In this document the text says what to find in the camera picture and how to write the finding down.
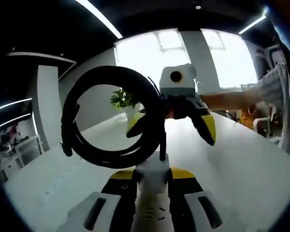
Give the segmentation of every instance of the power outlet strip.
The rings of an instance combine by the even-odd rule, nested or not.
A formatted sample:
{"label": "power outlet strip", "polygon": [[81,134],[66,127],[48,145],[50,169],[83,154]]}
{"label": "power outlet strip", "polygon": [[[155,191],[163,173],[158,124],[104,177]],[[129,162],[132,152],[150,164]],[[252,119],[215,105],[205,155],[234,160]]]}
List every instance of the power outlet strip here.
{"label": "power outlet strip", "polygon": [[82,162],[82,158],[80,158],[74,165],[71,167],[67,168],[64,172],[64,174],[53,180],[48,187],[46,188],[45,191],[43,191],[39,195],[39,202],[41,204],[45,204],[47,201],[51,199],[51,197],[58,191],[58,189],[69,180],[69,178],[73,175],[73,173],[80,167],[80,164]]}

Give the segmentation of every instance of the ceiling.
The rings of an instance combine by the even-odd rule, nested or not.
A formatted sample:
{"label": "ceiling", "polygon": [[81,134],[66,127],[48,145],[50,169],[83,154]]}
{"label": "ceiling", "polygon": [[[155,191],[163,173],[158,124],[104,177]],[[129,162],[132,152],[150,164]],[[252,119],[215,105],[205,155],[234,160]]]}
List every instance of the ceiling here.
{"label": "ceiling", "polygon": [[[237,33],[263,9],[257,0],[90,0],[124,38],[143,32],[179,28],[212,28]],[[35,52],[78,63],[112,47],[118,39],[75,0],[0,1],[0,105],[26,97],[38,64],[54,64],[63,73],[69,63],[46,58],[7,57],[10,52]],[[245,37],[267,47],[273,44],[269,25]],[[8,120],[25,107],[13,107]]]}

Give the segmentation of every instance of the window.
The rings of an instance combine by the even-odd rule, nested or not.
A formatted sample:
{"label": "window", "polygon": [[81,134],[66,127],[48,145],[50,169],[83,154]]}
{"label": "window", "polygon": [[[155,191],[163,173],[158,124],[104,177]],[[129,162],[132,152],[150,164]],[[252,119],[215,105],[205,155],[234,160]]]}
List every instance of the window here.
{"label": "window", "polygon": [[122,40],[115,44],[115,50],[117,66],[149,76],[158,88],[164,67],[190,63],[176,29],[154,31]]}
{"label": "window", "polygon": [[202,29],[215,64],[221,88],[257,82],[256,71],[245,41],[238,35]]}

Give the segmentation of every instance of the white table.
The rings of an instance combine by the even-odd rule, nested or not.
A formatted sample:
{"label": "white table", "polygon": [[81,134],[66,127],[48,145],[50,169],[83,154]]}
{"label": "white table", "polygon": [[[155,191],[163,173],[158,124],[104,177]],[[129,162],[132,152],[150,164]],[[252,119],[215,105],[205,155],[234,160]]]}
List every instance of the white table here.
{"label": "white table", "polygon": [[[194,173],[205,190],[249,227],[267,229],[290,200],[290,156],[252,130],[213,115],[217,131],[214,147],[202,140],[189,118],[166,121],[170,163]],[[117,138],[112,143],[117,149],[133,143],[118,136],[125,130],[126,119],[119,115],[83,135],[102,148],[109,148],[112,138]],[[47,201],[41,201],[47,186],[70,167],[74,167],[73,174]],[[34,231],[50,232],[65,222],[71,208],[91,192],[101,191],[115,171],[79,161],[76,154],[68,158],[58,145],[16,173],[5,189]]]}

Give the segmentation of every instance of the striped shirt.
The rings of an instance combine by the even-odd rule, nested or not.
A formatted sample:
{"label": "striped shirt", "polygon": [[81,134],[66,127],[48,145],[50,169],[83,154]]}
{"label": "striped shirt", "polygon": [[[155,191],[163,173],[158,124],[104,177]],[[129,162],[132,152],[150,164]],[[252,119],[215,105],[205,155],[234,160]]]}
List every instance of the striped shirt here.
{"label": "striped shirt", "polygon": [[278,146],[290,155],[290,79],[284,64],[278,64],[253,88],[263,101],[283,111],[283,129]]}

